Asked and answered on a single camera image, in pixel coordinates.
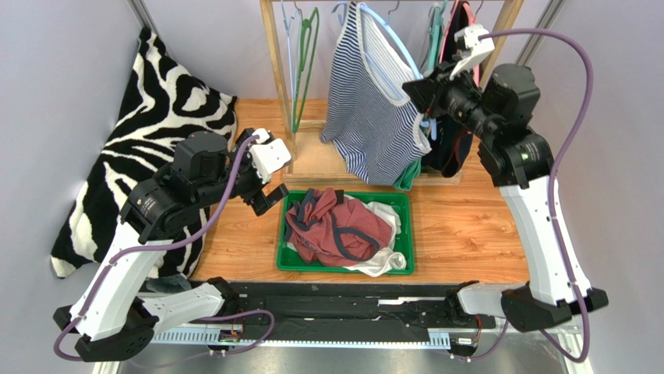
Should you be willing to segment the teal plastic hanger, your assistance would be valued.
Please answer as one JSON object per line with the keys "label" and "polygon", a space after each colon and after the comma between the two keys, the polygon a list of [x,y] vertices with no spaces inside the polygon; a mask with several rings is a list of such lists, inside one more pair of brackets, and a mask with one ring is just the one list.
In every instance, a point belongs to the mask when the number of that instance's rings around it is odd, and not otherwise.
{"label": "teal plastic hanger", "polygon": [[442,3],[434,2],[429,9],[429,18],[427,26],[427,34],[425,41],[425,58],[422,62],[421,71],[427,72],[433,70],[437,65],[440,58],[441,45],[443,39],[444,26],[444,13],[447,8],[448,1],[444,0]]}

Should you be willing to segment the blue white striped tank top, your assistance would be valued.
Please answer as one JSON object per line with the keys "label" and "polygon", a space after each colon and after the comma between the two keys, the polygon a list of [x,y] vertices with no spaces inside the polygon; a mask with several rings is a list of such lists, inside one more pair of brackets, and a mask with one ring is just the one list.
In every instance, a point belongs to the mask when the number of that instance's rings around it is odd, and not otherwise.
{"label": "blue white striped tank top", "polygon": [[348,173],[393,187],[401,172],[431,150],[423,115],[403,91],[416,80],[375,21],[351,2],[330,71],[323,143],[332,143]]}

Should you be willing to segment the green plastic hanger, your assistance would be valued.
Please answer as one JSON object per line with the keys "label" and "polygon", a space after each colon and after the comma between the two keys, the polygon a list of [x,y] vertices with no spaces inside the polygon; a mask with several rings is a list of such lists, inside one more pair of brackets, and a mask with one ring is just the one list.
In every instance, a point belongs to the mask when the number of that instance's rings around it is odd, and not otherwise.
{"label": "green plastic hanger", "polygon": [[304,17],[301,11],[296,15],[300,22],[298,40],[295,47],[295,67],[293,69],[291,130],[297,133],[304,114],[306,98],[311,80],[316,46],[320,29],[320,11],[314,7],[309,16]]}

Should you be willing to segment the red tank top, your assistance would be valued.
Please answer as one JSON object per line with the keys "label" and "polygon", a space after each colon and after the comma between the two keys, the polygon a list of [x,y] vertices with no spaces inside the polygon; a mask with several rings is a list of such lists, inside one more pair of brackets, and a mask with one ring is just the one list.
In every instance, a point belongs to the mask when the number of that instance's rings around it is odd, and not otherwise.
{"label": "red tank top", "polygon": [[307,264],[346,267],[388,249],[396,229],[363,201],[332,188],[307,189],[288,204],[283,240]]}

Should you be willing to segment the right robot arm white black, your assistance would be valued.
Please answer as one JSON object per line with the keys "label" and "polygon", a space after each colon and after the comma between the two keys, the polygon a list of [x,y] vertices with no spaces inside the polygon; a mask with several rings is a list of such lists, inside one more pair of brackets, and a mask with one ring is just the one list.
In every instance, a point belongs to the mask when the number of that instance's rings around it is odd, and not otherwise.
{"label": "right robot arm white black", "polygon": [[425,115],[447,115],[479,140],[479,159],[517,227],[529,278],[522,285],[469,281],[448,295],[457,317],[503,318],[521,332],[545,330],[609,303],[581,269],[565,228],[554,159],[548,142],[529,125],[540,98],[532,71],[503,64],[485,88],[469,72],[444,63],[403,84]]}

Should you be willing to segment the grey tank top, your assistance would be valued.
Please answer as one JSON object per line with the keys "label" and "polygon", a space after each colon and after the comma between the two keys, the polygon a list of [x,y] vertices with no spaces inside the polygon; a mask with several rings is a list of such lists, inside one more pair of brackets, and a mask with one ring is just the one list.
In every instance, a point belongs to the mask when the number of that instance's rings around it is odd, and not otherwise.
{"label": "grey tank top", "polygon": [[422,45],[419,71],[424,73],[432,70],[437,64],[440,46],[440,32],[443,6],[434,2],[429,9],[425,40]]}

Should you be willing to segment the light blue plastic hanger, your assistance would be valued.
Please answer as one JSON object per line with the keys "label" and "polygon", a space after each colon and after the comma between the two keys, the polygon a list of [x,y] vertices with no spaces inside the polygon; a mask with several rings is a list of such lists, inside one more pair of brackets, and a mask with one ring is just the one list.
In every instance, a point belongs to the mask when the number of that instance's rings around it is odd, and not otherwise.
{"label": "light blue plastic hanger", "polygon": [[[331,11],[332,14],[337,14],[338,22],[342,26],[344,24],[345,18],[348,13],[348,5],[350,1],[339,1],[333,7]],[[409,67],[412,72],[412,75],[415,79],[422,79],[423,74],[420,72],[419,67],[415,63],[410,51],[404,44],[404,42],[399,38],[397,33],[389,24],[389,17],[384,19],[379,15],[375,10],[369,7],[367,4],[360,2],[359,8],[366,15],[370,16],[375,23],[382,29],[383,33],[386,35],[388,42],[397,50],[398,55],[403,60],[403,62]],[[432,140],[437,140],[437,122],[435,119],[424,119],[420,127],[424,130],[424,133],[427,136],[430,136]]]}

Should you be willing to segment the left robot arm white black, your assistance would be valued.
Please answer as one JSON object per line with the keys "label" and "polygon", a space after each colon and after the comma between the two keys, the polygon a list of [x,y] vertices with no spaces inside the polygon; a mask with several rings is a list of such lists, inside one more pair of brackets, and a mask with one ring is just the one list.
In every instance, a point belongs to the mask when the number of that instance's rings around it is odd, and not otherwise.
{"label": "left robot arm white black", "polygon": [[55,342],[56,355],[73,362],[123,362],[183,324],[241,322],[238,294],[220,277],[162,297],[140,297],[139,291],[157,261],[207,233],[230,199],[238,197],[263,215],[286,197],[285,185],[270,193],[263,188],[291,160],[284,141],[265,129],[247,129],[234,147],[214,132],[179,142],[173,161],[129,194],[111,248],[86,292],[55,311],[62,335],[78,337],[74,355]]}

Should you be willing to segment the light blue wire hanger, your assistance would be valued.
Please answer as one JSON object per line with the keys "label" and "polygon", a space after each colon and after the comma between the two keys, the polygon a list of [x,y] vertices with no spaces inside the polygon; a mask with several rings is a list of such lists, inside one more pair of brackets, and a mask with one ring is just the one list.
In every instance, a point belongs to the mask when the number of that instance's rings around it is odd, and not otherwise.
{"label": "light blue wire hanger", "polygon": [[279,1],[282,13],[282,20],[286,33],[287,53],[288,53],[288,73],[289,83],[291,88],[291,100],[295,101],[295,86],[297,83],[297,68],[299,57],[299,49],[297,46],[301,36],[301,26],[303,21],[302,10],[293,1],[294,10],[288,14],[286,9],[286,1]]}

